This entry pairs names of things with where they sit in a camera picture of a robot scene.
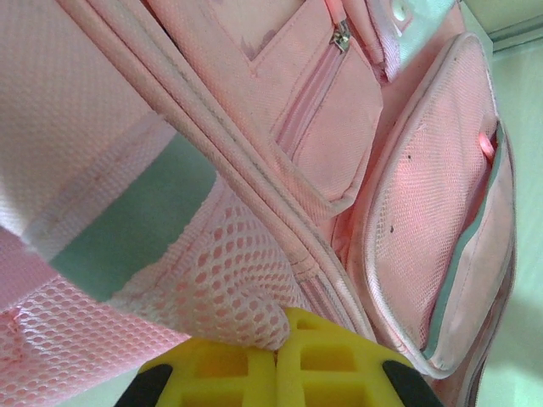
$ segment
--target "zipper pull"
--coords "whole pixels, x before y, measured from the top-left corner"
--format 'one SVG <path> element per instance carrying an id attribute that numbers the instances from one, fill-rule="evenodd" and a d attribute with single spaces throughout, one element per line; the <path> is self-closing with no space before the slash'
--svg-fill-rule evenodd
<path id="1" fill-rule="evenodd" d="M 332 21 L 336 25 L 330 43 L 335 44 L 341 53 L 349 49 L 350 31 L 347 26 L 347 13 L 341 0 L 325 0 Z"/>

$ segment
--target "metal zipper slider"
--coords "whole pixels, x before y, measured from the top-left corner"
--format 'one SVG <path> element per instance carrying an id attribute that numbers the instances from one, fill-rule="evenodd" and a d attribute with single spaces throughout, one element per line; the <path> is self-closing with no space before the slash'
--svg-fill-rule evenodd
<path id="1" fill-rule="evenodd" d="M 349 49 L 350 31 L 347 25 L 347 20 L 340 21 L 336 24 L 336 29 L 333 32 L 331 44 L 334 43 L 341 53 Z"/>

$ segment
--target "mint green trim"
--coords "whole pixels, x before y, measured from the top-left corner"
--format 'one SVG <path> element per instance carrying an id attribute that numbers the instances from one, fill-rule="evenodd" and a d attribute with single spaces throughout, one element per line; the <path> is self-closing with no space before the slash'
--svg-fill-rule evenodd
<path id="1" fill-rule="evenodd" d="M 51 266 L 106 301 L 182 234 L 216 179 L 213 165 L 176 135 L 157 159 Z"/>
<path id="2" fill-rule="evenodd" d="M 435 350 L 437 349 L 439 333 L 441 332 L 441 326 L 445 317 L 445 309 L 447 307 L 447 303 L 449 302 L 452 286 L 454 285 L 456 279 L 456 273 L 458 271 L 458 264 L 460 262 L 460 258 L 462 257 L 462 253 L 467 243 L 472 239 L 472 237 L 481 226 L 481 221 L 483 219 L 484 210 L 486 208 L 486 201 L 489 190 L 494 185 L 494 181 L 500 168 L 501 155 L 503 151 L 502 146 L 505 138 L 503 129 L 500 125 L 498 126 L 496 137 L 498 139 L 498 147 L 496 149 L 496 154 L 494 158 L 494 162 L 496 163 L 496 165 L 492 167 L 492 171 L 490 172 L 490 179 L 486 188 L 486 194 L 484 195 L 481 207 L 479 208 L 477 215 L 475 216 L 475 220 L 463 232 L 463 234 L 461 234 L 460 238 L 458 239 L 458 243 L 456 244 L 455 250 L 452 255 L 451 264 L 449 265 L 449 270 L 447 271 L 445 281 L 443 282 L 443 287 L 439 290 L 439 296 L 434 308 L 434 312 L 432 314 L 432 318 L 430 320 L 428 343 L 426 345 L 426 348 L 423 350 L 423 355 L 426 359 L 430 359 L 432 356 L 434 356 Z"/>

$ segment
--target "zipper compartment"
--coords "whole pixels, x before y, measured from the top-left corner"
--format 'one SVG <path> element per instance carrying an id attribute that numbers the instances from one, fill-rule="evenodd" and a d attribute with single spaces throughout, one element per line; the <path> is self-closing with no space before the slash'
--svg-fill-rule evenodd
<path id="1" fill-rule="evenodd" d="M 314 205 L 330 219 L 360 190 L 382 108 L 380 88 L 346 20 L 332 14 L 328 48 L 292 103 L 277 145 L 316 189 Z"/>
<path id="2" fill-rule="evenodd" d="M 411 98 L 351 218 L 347 268 L 362 302 L 385 342 L 434 378 L 464 359 L 512 252 L 507 144 L 498 130 L 489 159 L 480 142 L 497 127 L 482 47 L 461 35 Z"/>

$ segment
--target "black plastic part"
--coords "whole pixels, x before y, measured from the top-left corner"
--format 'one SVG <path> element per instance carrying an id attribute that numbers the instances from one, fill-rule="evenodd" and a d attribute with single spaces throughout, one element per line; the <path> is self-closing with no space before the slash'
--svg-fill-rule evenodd
<path id="1" fill-rule="evenodd" d="M 383 362 L 383 370 L 405 407 L 444 407 L 415 369 L 387 360 Z"/>
<path id="2" fill-rule="evenodd" d="M 155 407 L 172 372 L 173 367 L 164 364 L 138 373 L 115 407 Z"/>

